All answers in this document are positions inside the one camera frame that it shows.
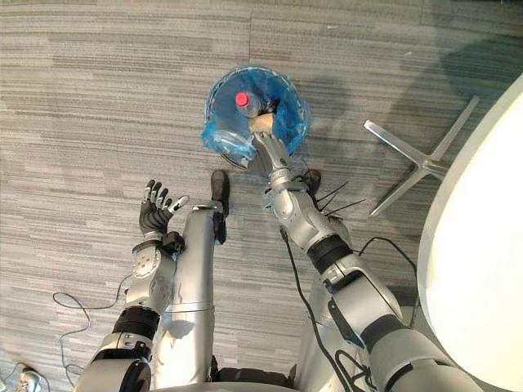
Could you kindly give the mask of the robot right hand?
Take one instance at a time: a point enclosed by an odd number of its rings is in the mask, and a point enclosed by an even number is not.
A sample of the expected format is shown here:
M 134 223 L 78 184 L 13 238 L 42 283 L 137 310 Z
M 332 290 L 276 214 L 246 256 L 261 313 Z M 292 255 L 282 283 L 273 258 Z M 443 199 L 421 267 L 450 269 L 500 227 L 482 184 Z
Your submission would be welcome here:
M 253 170 L 270 179 L 276 172 L 289 169 L 289 155 L 282 140 L 266 131 L 255 131 L 252 144 L 256 150 L 249 163 Z

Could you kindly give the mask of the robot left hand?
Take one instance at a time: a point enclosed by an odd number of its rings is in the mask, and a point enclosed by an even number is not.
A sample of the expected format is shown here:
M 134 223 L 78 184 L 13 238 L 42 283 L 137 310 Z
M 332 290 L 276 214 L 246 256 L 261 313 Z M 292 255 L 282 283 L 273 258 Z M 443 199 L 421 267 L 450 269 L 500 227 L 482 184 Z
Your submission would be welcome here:
M 182 195 L 174 200 L 169 189 L 156 180 L 149 180 L 143 191 L 139 214 L 139 226 L 146 240 L 162 239 L 168 232 L 168 224 L 175 213 L 183 208 L 190 198 Z

